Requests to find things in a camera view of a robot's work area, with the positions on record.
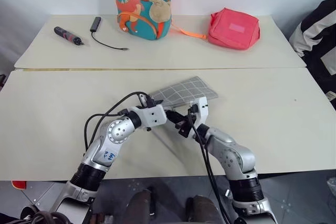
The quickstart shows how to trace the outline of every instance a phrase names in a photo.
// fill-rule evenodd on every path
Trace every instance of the gray fabric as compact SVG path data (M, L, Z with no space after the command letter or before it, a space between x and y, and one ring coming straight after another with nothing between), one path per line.
M155 100L163 100L163 106L172 107L182 106L199 97L208 100L218 98L218 94L198 76L160 89L150 96Z

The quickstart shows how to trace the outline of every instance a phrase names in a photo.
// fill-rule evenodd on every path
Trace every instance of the cartoon dinosaur print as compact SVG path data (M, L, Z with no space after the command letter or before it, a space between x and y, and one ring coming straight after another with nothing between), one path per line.
M140 15L141 11L144 10L143 5L141 4L141 0L116 0L118 10L122 12L130 12L137 15ZM123 31L128 31L128 27L126 26L126 22L131 22L131 29L133 32L137 33L138 31L135 29L136 24L138 23L138 18L135 16L122 14L120 15L119 26Z

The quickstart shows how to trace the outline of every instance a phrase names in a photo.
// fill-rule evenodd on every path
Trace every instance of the teal backpack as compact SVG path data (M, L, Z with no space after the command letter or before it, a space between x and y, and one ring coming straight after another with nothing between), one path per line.
M120 29L144 39L163 38L169 31L171 0L115 0Z

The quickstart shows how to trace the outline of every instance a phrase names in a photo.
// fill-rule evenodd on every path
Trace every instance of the black and white striped fabric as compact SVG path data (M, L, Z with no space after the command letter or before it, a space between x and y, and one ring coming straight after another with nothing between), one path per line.
M295 52L336 108L336 0L325 0L289 39Z

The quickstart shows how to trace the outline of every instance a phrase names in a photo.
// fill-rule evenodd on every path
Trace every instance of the pink bag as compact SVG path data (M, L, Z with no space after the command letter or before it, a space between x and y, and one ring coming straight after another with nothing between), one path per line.
M256 17L227 8L211 14L208 36L210 43L246 50L259 38L259 20Z

